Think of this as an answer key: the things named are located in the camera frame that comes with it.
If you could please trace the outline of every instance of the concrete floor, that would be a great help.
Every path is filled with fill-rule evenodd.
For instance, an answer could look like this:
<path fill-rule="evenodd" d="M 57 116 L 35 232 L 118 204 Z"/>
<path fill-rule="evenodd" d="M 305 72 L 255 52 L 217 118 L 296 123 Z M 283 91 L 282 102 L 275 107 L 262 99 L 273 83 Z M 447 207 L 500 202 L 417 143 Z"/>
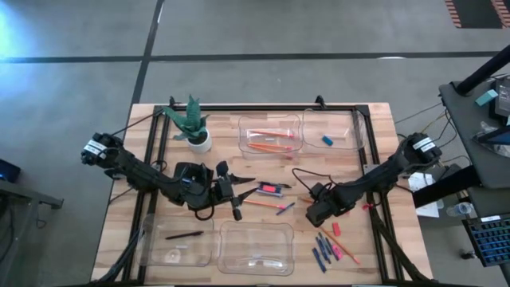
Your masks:
<path fill-rule="evenodd" d="M 0 57 L 141 56 L 156 0 L 0 0 Z M 508 29 L 456 29 L 442 0 L 166 0 L 153 55 L 495 51 Z M 204 103 L 389 102 L 395 120 L 439 102 L 437 87 L 487 58 L 150 63 L 141 103 L 191 93 Z M 41 208 L 11 274 L 16 286 L 90 278 L 111 188 L 80 163 L 93 132 L 125 125 L 139 63 L 0 64 L 0 158 L 23 169 L 20 184 L 65 199 Z M 441 108 L 397 124 L 421 130 Z M 430 128 L 438 136 L 445 122 Z M 443 141 L 450 139 L 450 129 Z M 457 139 L 444 159 L 464 153 Z M 461 166 L 466 163 L 458 160 Z M 459 227 L 423 228 L 434 277 L 505 285 L 498 268 L 462 261 Z"/>

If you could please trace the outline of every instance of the wooden table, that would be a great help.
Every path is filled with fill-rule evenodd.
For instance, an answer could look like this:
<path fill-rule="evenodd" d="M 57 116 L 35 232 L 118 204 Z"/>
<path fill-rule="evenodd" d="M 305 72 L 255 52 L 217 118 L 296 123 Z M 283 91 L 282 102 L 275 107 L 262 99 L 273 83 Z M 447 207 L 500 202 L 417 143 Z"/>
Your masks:
<path fill-rule="evenodd" d="M 398 139 L 391 117 L 390 106 L 386 103 L 369 104 L 371 119 L 376 137 L 379 156 L 381 161 L 394 153 Z M 153 104 L 136 104 L 131 110 L 130 123 L 150 115 L 153 111 Z M 289 112 L 208 112 L 211 116 L 207 120 L 207 127 L 213 136 L 212 150 L 205 155 L 192 153 L 185 142 L 172 140 L 171 137 L 179 130 L 172 124 L 167 141 L 165 160 L 168 168 L 167 175 L 173 175 L 173 169 L 177 162 L 187 161 L 205 163 L 207 167 L 214 168 L 221 160 L 227 160 L 230 172 L 237 176 L 256 177 L 277 183 L 288 183 L 291 190 L 285 191 L 283 199 L 273 197 L 262 197 L 252 195 L 250 199 L 264 202 L 286 204 L 296 202 L 296 205 L 280 216 L 275 216 L 271 208 L 244 204 L 241 207 L 243 222 L 287 222 L 294 229 L 294 271 L 287 277 L 266 277 L 249 276 L 241 274 L 221 273 L 217 268 L 218 252 L 213 252 L 213 260 L 206 267 L 169 267 L 149 266 L 147 268 L 146 284 L 169 284 L 169 285 L 228 285 L 228 284 L 280 284 L 280 285 L 302 285 L 302 284 L 349 284 L 349 283 L 380 283 L 379 270 L 375 255 L 374 239 L 371 230 L 371 222 L 368 212 L 362 209 L 365 203 L 361 199 L 356 207 L 348 214 L 338 218 L 330 218 L 324 224 L 327 230 L 332 230 L 332 222 L 338 222 L 342 235 L 338 238 L 342 244 L 361 261 L 356 265 L 349 257 L 345 256 L 340 261 L 327 265 L 328 271 L 322 274 L 311 249 L 316 246 L 315 236 L 318 229 L 314 228 L 304 217 L 308 203 L 299 201 L 298 196 L 308 197 L 308 191 L 301 186 L 292 176 L 293 167 L 301 167 L 310 171 L 324 174 L 332 174 L 336 181 L 348 181 L 357 179 L 361 174 L 357 152 L 344 152 L 341 155 L 329 154 L 308 154 L 301 152 L 295 160 L 286 159 L 264 159 L 247 160 L 240 152 L 238 141 L 237 122 L 240 116 L 247 113 L 268 114 L 270 116 L 287 115 Z M 147 136 L 150 127 L 150 120 L 127 130 L 124 146 L 143 159 L 147 144 Z M 153 156 L 157 155 L 159 138 L 156 138 L 156 146 Z M 315 176 L 305 176 L 307 184 L 313 184 L 321 180 Z M 255 187 L 256 183 L 237 185 L 234 190 L 237 193 L 247 191 Z M 112 196 L 115 196 L 127 189 L 125 182 L 114 184 Z M 97 279 L 105 274 L 110 266 L 118 258 L 128 242 L 131 227 L 132 214 L 135 206 L 136 193 L 130 192 L 117 199 L 109 208 L 106 215 L 103 233 L 96 257 L 96 264 L 92 273 L 92 279 Z M 398 244 L 406 252 L 410 260 L 427 277 L 432 277 L 429 260 L 423 243 L 422 232 L 418 223 L 413 199 L 408 191 L 395 189 L 388 196 L 394 228 Z M 170 204 L 166 198 L 159 194 L 156 216 L 180 215 L 193 217 L 191 211 L 184 206 Z M 214 216 L 215 230 L 219 231 L 223 222 L 232 221 L 230 204 L 218 206 Z M 390 259 L 389 247 L 384 242 L 386 262 L 393 274 Z M 135 277 L 138 263 L 133 266 Z"/>

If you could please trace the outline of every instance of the black metal frame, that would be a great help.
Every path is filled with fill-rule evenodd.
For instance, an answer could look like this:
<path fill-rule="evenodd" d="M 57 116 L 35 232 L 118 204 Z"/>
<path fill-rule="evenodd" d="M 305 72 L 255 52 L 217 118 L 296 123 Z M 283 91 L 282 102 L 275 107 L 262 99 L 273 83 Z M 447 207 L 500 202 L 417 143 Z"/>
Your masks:
<path fill-rule="evenodd" d="M 161 109 L 162 106 L 155 106 L 154 112 L 157 112 Z M 302 104 L 253 104 L 253 105 L 245 105 L 245 104 L 235 104 L 235 105 L 225 105 L 225 104 L 215 104 L 215 105 L 203 105 L 202 110 L 203 111 L 303 111 L 305 109 L 313 109 L 313 110 L 323 110 L 321 108 L 321 104 L 308 104 L 308 105 L 302 105 Z M 184 111 L 186 109 L 186 106 L 174 106 L 174 110 L 176 111 Z M 368 143 L 370 144 L 370 151 L 372 156 L 372 162 L 373 164 L 380 164 L 379 160 L 379 154 L 377 150 L 377 144 L 375 142 L 375 134 L 374 130 L 372 128 L 371 123 L 371 115 L 370 111 L 367 105 L 363 104 L 353 104 L 353 105 L 328 105 L 326 107 L 328 111 L 346 111 L 351 112 L 353 119 L 357 120 L 358 113 L 359 112 L 363 116 L 363 120 L 366 125 L 367 129 L 367 139 Z M 151 119 L 151 128 L 149 130 L 149 136 L 147 139 L 147 149 L 145 152 L 145 163 L 150 163 L 154 142 L 155 142 L 155 133 L 157 130 L 157 125 L 159 121 L 160 114 L 156 114 Z M 161 140 L 159 144 L 159 153 L 157 160 L 163 160 L 165 155 L 165 147 L 166 147 L 166 141 L 168 137 L 168 132 L 170 131 L 170 120 L 168 117 L 164 117 L 163 120 L 163 129 L 161 134 Z M 355 125 L 355 134 L 358 137 L 358 143 L 361 140 L 361 132 L 358 129 L 358 125 Z M 358 150 L 359 153 L 359 162 L 360 166 L 363 169 L 363 166 L 367 164 L 367 153 L 365 151 L 365 147 L 361 146 Z M 142 217 L 143 213 L 143 201 L 145 198 L 145 194 L 138 194 L 138 197 L 136 198 L 136 204 L 135 209 L 133 213 L 133 221 L 131 224 L 131 231 L 130 231 L 130 239 L 136 235 L 136 231 L 139 229 L 140 225 L 140 219 Z M 158 198 L 158 191 L 155 191 L 151 193 L 151 198 L 149 202 L 149 207 L 147 210 L 147 214 L 151 214 L 155 212 L 155 207 L 157 203 Z M 367 193 L 367 200 L 373 201 L 373 194 Z M 384 220 L 386 223 L 387 228 L 389 229 L 392 236 L 395 235 L 394 227 L 393 227 L 393 221 L 391 218 L 391 212 L 390 212 L 390 205 L 387 201 L 387 199 L 382 200 L 382 211 L 384 213 Z M 381 281 L 387 281 L 389 280 L 389 274 L 386 267 L 386 257 L 384 255 L 384 248 L 383 243 L 381 240 L 381 235 L 379 232 L 375 229 L 374 225 L 372 224 L 372 230 L 374 233 L 374 240 L 375 240 L 375 252 L 378 258 L 378 264 L 379 264 L 379 270 L 381 275 Z M 391 251 L 392 259 L 394 263 L 394 269 L 395 269 L 395 276 L 397 281 L 404 280 L 403 273 L 402 273 L 402 266 L 398 259 L 396 258 L 395 254 Z M 137 285 L 143 285 L 145 281 L 145 273 L 147 272 L 146 266 L 140 266 L 138 270 L 137 279 L 133 281 L 131 279 L 131 269 L 132 269 L 132 260 L 133 254 L 131 254 L 130 258 L 127 261 L 127 264 L 124 266 L 124 273 L 122 276 L 122 281 L 125 281 L 128 285 L 137 284 Z"/>

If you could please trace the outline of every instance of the keyboard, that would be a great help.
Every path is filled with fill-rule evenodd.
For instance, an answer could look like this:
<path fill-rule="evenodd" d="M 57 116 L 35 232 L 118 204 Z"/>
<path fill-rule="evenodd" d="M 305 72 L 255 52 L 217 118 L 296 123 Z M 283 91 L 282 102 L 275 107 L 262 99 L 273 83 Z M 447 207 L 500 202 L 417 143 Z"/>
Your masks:
<path fill-rule="evenodd" d="M 462 220 L 484 267 L 510 262 L 510 214 Z"/>

